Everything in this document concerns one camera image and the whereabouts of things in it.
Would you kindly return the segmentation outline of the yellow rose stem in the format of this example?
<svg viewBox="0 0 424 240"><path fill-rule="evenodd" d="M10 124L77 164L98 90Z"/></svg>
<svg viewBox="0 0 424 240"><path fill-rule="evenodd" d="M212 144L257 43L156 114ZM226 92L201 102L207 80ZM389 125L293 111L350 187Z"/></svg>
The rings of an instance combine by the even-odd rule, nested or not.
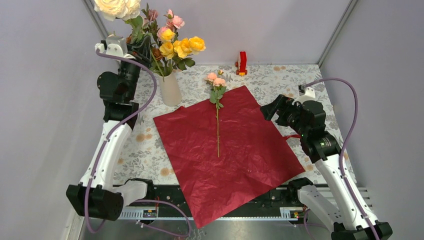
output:
<svg viewBox="0 0 424 240"><path fill-rule="evenodd" d="M157 48L152 49L155 58L155 70L162 76L168 76L173 70L184 71L196 62L192 56L206 50L204 39L198 36L177 40L178 34L169 27L159 29Z"/></svg>

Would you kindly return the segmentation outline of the cream white rose stem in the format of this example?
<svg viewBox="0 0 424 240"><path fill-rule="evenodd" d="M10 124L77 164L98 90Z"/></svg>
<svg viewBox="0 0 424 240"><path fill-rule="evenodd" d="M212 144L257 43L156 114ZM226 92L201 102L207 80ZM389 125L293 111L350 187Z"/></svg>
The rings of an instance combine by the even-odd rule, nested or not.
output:
<svg viewBox="0 0 424 240"><path fill-rule="evenodd" d="M142 15L140 0L95 0L94 10L108 21L129 20Z"/></svg>

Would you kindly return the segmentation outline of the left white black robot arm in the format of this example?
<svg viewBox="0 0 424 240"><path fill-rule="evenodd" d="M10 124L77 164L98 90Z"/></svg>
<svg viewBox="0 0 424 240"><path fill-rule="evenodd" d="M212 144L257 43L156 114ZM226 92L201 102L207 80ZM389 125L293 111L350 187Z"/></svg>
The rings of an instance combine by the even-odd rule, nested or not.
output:
<svg viewBox="0 0 424 240"><path fill-rule="evenodd" d="M150 182L129 179L115 187L113 176L125 142L134 130L138 115L153 100L157 80L151 67L151 37L144 36L136 43L111 35L95 45L100 57L119 62L116 73L105 71L96 81L99 97L105 110L102 133L91 163L76 185L69 185L66 197L79 216L115 221L124 207L138 200L148 206L155 200ZM147 102L134 102L141 71L152 78L153 90Z"/></svg>

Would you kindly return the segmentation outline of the peach rose stem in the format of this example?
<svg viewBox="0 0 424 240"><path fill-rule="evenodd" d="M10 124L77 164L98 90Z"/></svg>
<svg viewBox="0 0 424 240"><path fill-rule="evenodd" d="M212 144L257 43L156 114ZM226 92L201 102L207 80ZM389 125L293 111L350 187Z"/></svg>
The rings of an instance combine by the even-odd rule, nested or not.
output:
<svg viewBox="0 0 424 240"><path fill-rule="evenodd" d="M215 117L216 117L216 145L217 145L217 157L221 156L220 153L220 119L219 111L224 105L220 102L223 98L227 87L226 80L223 77L224 72L219 69L217 72L211 72L205 78L205 82L210 86L209 102L215 105Z"/></svg>

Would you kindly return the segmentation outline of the red printed ribbon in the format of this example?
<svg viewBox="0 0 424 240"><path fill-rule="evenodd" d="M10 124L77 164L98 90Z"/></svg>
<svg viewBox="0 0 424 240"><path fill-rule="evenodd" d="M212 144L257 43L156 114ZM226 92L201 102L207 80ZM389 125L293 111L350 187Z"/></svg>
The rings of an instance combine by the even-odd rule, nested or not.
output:
<svg viewBox="0 0 424 240"><path fill-rule="evenodd" d="M290 139L290 138L296 138L296 139L300 139L301 136L298 134L291 134L291 135L287 135L283 137L285 140Z"/></svg>

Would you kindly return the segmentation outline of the red wrapping paper sheet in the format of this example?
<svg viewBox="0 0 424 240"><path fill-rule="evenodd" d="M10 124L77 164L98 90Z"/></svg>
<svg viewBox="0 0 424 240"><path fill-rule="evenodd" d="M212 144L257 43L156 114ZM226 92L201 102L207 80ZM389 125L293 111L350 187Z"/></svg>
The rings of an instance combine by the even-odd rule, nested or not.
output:
<svg viewBox="0 0 424 240"><path fill-rule="evenodd" d="M154 118L199 228L305 170L246 86Z"/></svg>

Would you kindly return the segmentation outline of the dusty pink brown rose stem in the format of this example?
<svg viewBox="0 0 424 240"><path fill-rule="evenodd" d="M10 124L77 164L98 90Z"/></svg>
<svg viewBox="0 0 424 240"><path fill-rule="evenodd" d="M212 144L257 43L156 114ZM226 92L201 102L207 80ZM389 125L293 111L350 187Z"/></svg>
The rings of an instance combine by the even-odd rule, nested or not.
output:
<svg viewBox="0 0 424 240"><path fill-rule="evenodd" d="M142 15L125 20L131 27L126 38L128 50L135 59L162 76L170 75L178 68L181 57L175 50L178 30L185 25L184 20L168 9L163 15L164 26L159 26L159 12L147 4L141 9Z"/></svg>

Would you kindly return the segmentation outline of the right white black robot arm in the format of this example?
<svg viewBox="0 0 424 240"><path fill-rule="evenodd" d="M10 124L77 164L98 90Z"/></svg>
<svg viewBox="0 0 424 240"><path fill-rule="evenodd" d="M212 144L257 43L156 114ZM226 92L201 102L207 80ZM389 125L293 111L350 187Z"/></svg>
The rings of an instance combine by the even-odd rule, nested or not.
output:
<svg viewBox="0 0 424 240"><path fill-rule="evenodd" d="M380 221L350 177L336 138L326 131L323 105L313 99L296 101L280 94L260 107L265 120L277 114L277 125L290 127L300 136L300 145L324 177L336 204L332 204L306 177L289 182L287 201L301 204L326 226L333 240L387 240L393 230Z"/></svg>

